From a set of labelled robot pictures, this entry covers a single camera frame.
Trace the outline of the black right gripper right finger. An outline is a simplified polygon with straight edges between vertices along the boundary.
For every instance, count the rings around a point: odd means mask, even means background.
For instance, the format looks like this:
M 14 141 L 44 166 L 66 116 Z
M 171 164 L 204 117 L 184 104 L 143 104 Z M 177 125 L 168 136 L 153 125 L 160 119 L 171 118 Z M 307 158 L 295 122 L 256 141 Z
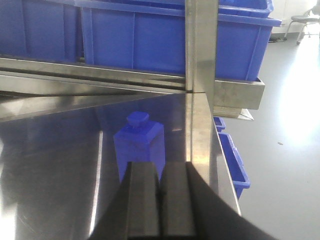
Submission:
M 169 161 L 161 178 L 163 240 L 272 240 L 233 210 L 190 162 Z

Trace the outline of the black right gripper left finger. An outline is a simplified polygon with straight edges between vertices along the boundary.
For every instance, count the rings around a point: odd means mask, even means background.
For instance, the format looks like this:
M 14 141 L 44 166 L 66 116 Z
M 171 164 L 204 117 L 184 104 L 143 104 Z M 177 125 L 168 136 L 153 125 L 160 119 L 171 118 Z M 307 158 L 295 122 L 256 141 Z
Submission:
M 152 162 L 129 162 L 91 240 L 159 240 L 158 174 Z

